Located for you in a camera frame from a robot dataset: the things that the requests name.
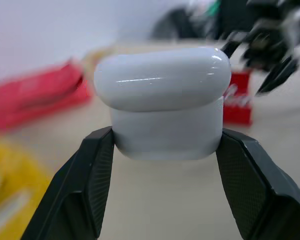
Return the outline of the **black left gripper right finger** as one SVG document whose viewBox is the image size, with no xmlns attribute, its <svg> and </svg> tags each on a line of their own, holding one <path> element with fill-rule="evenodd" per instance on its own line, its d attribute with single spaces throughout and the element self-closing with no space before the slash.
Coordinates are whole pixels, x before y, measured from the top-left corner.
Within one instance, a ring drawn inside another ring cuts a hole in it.
<svg viewBox="0 0 300 240">
<path fill-rule="evenodd" d="M 300 188 L 257 140 L 225 128 L 216 157 L 243 240 L 300 240 Z"/>
</svg>

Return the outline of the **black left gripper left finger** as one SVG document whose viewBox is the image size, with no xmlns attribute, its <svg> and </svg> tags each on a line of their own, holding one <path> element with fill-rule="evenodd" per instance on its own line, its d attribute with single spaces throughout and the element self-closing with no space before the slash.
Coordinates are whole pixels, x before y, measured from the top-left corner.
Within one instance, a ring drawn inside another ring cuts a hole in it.
<svg viewBox="0 0 300 240">
<path fill-rule="evenodd" d="M 21 240 L 98 240 L 110 189 L 114 134 L 93 131 L 57 171 Z"/>
</svg>

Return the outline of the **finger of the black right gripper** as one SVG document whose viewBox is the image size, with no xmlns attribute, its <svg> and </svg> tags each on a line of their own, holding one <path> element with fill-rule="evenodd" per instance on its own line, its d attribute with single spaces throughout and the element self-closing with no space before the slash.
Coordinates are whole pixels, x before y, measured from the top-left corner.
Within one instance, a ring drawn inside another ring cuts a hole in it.
<svg viewBox="0 0 300 240">
<path fill-rule="evenodd" d="M 233 53 L 237 48 L 243 43 L 242 40 L 233 40 L 230 39 L 227 43 L 221 48 L 221 51 L 230 59 Z"/>
<path fill-rule="evenodd" d="M 289 56 L 270 71 L 256 94 L 265 95 L 275 90 L 284 84 L 288 78 L 298 70 L 298 68 L 299 59 Z"/>
</svg>

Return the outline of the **white earbud charging case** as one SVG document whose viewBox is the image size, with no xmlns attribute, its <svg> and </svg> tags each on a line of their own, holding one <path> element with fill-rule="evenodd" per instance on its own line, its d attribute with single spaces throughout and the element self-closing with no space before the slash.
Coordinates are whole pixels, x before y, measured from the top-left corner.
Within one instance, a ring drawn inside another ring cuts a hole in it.
<svg viewBox="0 0 300 240">
<path fill-rule="evenodd" d="M 223 131 L 228 56 L 214 47 L 118 54 L 96 66 L 94 87 L 109 107 L 115 145 L 128 158 L 199 160 Z"/>
</svg>

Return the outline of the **dark blurred background object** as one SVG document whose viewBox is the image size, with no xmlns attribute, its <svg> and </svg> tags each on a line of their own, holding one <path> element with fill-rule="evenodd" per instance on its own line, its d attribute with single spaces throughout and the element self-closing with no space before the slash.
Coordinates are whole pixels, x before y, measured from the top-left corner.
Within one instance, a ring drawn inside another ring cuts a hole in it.
<svg viewBox="0 0 300 240">
<path fill-rule="evenodd" d="M 220 0 L 189 0 L 165 13 L 154 25 L 154 40 L 217 40 Z"/>
</svg>

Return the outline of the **small red white-lettered carton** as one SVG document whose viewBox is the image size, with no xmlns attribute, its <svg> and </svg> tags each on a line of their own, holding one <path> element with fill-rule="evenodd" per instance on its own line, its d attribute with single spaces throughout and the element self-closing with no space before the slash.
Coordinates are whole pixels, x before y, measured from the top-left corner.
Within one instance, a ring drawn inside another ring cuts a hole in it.
<svg viewBox="0 0 300 240">
<path fill-rule="evenodd" d="M 224 93 L 223 123 L 250 126 L 252 124 L 252 95 L 249 71 L 232 72 L 230 84 Z"/>
</svg>

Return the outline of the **yellow package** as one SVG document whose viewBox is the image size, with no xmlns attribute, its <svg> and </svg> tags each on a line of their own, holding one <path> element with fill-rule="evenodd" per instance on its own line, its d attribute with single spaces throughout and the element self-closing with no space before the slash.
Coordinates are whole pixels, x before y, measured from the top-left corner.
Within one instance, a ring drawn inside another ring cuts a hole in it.
<svg viewBox="0 0 300 240">
<path fill-rule="evenodd" d="M 29 152 L 0 137 L 0 240 L 21 240 L 50 180 Z"/>
</svg>

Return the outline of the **large red box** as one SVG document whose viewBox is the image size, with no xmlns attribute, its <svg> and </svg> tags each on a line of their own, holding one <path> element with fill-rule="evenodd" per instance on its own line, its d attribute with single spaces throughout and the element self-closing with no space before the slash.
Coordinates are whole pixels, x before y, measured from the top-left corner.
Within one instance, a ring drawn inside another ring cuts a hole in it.
<svg viewBox="0 0 300 240">
<path fill-rule="evenodd" d="M 0 82 L 0 131 L 85 104 L 92 98 L 83 67 L 73 60 Z"/>
</svg>

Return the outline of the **beige blurred object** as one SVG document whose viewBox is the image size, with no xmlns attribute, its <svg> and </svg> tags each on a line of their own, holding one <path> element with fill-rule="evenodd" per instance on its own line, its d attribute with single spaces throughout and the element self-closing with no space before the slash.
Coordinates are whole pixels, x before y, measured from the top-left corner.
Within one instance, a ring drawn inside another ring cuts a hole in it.
<svg viewBox="0 0 300 240">
<path fill-rule="evenodd" d="M 111 55 L 114 50 L 113 46 L 108 46 L 89 51 L 80 61 L 84 75 L 93 74 L 100 60 Z"/>
</svg>

